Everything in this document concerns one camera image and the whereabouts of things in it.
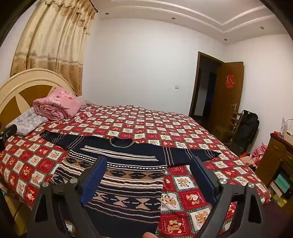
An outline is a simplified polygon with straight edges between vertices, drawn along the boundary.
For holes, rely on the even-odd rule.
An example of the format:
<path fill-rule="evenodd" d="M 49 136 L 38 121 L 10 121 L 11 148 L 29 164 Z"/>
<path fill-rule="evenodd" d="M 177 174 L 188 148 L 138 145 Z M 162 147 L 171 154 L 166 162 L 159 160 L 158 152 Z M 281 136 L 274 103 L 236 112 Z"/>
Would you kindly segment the navy patterned knit sweater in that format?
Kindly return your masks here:
<path fill-rule="evenodd" d="M 42 138 L 67 151 L 52 182 L 67 183 L 89 169 L 99 156 L 107 159 L 106 172 L 85 209 L 103 237 L 142 237 L 157 230 L 161 212 L 180 211 L 178 196 L 163 191 L 173 166 L 205 162 L 218 156 L 206 149 L 162 147 L 131 139 L 110 139 L 44 131 Z"/>

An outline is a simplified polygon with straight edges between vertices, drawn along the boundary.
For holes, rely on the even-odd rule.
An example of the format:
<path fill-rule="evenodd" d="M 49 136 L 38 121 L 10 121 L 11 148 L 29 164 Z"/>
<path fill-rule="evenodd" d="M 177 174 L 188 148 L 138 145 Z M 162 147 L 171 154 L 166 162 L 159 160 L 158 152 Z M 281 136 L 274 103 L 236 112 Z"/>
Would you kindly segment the grey floral pillow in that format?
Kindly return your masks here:
<path fill-rule="evenodd" d="M 10 123 L 8 123 L 6 125 L 6 128 L 14 124 L 17 127 L 16 135 L 26 136 L 47 120 L 47 117 L 38 115 L 35 112 L 34 108 L 31 107 L 20 116 L 12 120 Z"/>

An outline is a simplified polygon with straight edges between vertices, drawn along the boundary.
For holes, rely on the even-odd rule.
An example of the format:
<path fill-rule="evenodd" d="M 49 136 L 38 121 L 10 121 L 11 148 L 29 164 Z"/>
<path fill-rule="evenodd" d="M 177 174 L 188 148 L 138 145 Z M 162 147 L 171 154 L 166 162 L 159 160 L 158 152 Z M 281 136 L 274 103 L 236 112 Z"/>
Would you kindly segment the red patchwork bedspread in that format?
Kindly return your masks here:
<path fill-rule="evenodd" d="M 34 204 L 40 182 L 52 181 L 65 166 L 65 150 L 42 139 L 39 134 L 44 130 L 102 138 L 116 136 L 166 147 L 211 149 L 220 155 L 205 162 L 205 166 L 218 178 L 237 185 L 252 183 L 263 204 L 271 199 L 256 174 L 190 117 L 136 106 L 89 106 L 73 118 L 46 121 L 30 134 L 7 141 L 1 152 L 1 179 L 29 207 Z M 162 198 L 157 235 L 195 237 L 212 207 L 203 199 L 189 166 L 168 169 Z"/>

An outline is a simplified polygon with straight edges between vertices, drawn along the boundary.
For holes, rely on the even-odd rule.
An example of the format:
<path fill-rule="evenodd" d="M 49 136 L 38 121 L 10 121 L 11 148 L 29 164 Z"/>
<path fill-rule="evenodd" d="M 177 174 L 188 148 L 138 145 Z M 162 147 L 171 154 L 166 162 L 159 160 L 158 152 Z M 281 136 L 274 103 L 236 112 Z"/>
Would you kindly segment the cream wooden headboard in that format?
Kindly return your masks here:
<path fill-rule="evenodd" d="M 46 97 L 58 87 L 75 94 L 63 77 L 48 69 L 32 68 L 10 77 L 1 86 L 1 131 L 9 122 L 32 107 L 35 99 Z"/>

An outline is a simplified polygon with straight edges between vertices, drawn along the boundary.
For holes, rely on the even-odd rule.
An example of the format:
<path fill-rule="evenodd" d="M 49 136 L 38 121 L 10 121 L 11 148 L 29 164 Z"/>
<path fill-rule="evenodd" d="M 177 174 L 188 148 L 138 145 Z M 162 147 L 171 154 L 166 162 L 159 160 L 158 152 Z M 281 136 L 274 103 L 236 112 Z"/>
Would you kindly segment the pink red plastic bag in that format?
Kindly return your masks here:
<path fill-rule="evenodd" d="M 251 158 L 256 166 L 259 166 L 261 159 L 263 158 L 267 150 L 267 145 L 261 144 L 257 149 L 251 153 Z"/>

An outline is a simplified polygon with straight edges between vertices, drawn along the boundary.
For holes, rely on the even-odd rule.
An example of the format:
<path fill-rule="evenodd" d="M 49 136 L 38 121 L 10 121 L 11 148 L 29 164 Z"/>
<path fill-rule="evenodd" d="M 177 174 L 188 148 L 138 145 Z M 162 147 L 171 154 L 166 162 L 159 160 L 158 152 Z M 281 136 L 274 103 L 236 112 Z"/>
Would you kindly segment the pink folded blanket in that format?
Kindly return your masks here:
<path fill-rule="evenodd" d="M 49 120 L 63 120 L 75 116 L 84 102 L 64 88 L 55 88 L 54 91 L 44 98 L 35 99 L 33 108 L 37 115 L 44 116 Z"/>

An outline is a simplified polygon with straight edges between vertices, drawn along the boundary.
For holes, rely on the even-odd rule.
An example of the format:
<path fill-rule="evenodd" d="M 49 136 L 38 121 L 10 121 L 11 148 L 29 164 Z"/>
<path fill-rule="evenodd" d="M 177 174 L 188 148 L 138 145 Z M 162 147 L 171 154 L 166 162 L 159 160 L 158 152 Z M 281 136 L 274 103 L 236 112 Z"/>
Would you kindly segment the brown wooden dresser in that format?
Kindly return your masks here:
<path fill-rule="evenodd" d="M 255 173 L 266 187 L 280 173 L 288 179 L 292 178 L 292 145 L 276 133 L 271 133 L 267 150 Z"/>

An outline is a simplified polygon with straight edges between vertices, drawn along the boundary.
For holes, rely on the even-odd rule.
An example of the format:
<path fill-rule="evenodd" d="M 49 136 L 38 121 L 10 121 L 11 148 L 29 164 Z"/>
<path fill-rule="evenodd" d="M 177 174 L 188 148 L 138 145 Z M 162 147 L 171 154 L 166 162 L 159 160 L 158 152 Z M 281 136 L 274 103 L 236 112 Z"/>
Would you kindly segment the wooden chair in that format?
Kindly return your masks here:
<path fill-rule="evenodd" d="M 242 113 L 234 111 L 226 126 L 215 126 L 214 136 L 227 148 L 232 145 L 242 118 Z"/>

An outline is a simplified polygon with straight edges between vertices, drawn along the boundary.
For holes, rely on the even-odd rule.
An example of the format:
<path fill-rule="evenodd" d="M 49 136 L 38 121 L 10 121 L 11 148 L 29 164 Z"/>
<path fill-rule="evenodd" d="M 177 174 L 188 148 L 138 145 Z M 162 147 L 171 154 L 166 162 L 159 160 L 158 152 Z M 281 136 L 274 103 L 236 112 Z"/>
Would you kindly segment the black bag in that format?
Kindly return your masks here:
<path fill-rule="evenodd" d="M 242 120 L 230 147 L 230 150 L 237 156 L 247 152 L 248 146 L 252 144 L 260 124 L 257 114 L 243 110 L 242 115 Z"/>

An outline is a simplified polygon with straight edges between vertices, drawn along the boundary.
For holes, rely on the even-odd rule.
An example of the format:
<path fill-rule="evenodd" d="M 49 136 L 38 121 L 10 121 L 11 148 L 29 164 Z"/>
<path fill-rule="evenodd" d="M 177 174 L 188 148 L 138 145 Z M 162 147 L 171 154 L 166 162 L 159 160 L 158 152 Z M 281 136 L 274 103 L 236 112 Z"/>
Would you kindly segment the beige patterned curtain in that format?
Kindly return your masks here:
<path fill-rule="evenodd" d="M 18 42 L 10 74 L 48 69 L 82 95 L 85 46 L 96 13 L 89 0 L 39 1 Z"/>

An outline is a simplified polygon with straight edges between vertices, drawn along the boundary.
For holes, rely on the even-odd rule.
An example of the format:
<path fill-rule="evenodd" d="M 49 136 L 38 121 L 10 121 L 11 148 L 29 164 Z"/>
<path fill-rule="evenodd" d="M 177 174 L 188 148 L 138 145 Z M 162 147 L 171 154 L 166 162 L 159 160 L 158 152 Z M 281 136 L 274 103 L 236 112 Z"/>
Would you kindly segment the brown wooden door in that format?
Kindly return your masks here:
<path fill-rule="evenodd" d="M 226 88 L 228 75 L 234 75 L 235 86 Z M 234 111 L 238 111 L 244 80 L 244 62 L 226 62 L 218 67 L 208 131 L 213 134 L 216 125 L 226 126 Z"/>

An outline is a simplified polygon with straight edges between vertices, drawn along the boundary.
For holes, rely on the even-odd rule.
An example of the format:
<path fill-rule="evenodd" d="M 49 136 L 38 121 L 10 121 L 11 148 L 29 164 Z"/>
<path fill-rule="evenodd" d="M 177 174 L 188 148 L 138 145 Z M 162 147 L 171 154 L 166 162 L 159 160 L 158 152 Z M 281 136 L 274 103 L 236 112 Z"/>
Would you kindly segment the red double happiness decoration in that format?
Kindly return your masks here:
<path fill-rule="evenodd" d="M 226 88 L 232 89 L 235 86 L 235 84 L 236 83 L 234 81 L 234 75 L 228 75 L 225 82 Z"/>

